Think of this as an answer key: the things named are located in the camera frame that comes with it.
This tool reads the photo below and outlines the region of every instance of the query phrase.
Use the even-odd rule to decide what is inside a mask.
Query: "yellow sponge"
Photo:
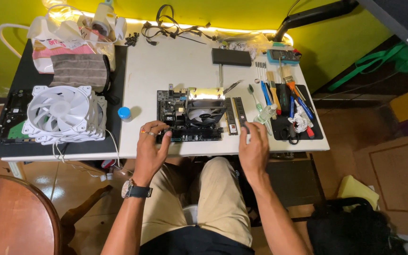
[[[338,197],[362,197],[368,200],[374,210],[377,208],[378,194],[369,187],[366,187],[363,183],[355,180],[351,175],[344,177],[341,181]]]

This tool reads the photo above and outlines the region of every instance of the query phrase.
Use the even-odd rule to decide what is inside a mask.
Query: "watch strap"
[[[133,196],[133,197],[150,197],[151,194],[152,194],[152,188],[133,186],[129,190],[127,197],[129,197],[129,196]]]

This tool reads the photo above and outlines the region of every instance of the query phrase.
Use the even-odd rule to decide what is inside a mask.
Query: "green wall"
[[[162,4],[171,4],[179,23],[233,29],[277,29],[295,0],[187,1],[115,0],[115,12],[124,17],[154,20]],[[95,12],[100,0],[69,0],[84,11]],[[314,8],[334,0],[302,0],[291,13]],[[34,17],[45,15],[41,0],[0,1],[0,24],[29,26]],[[311,91],[327,83],[341,71],[385,41],[391,33],[369,12],[358,7],[353,13],[288,32],[294,46],[303,53],[300,63]],[[20,53],[26,43],[26,30],[6,28],[4,36]],[[0,41],[0,97],[5,97],[19,59]]]

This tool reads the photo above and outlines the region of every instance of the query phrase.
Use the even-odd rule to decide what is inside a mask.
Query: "monitor arm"
[[[302,11],[287,16],[278,30],[273,34],[271,40],[281,42],[284,34],[291,28],[309,25],[322,20],[339,17],[348,14],[358,6],[355,0],[340,0],[331,4],[326,4],[313,9]]]

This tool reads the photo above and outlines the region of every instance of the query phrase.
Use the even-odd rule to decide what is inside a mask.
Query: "black shirt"
[[[140,247],[140,255],[254,255],[254,251],[196,225],[157,236]]]

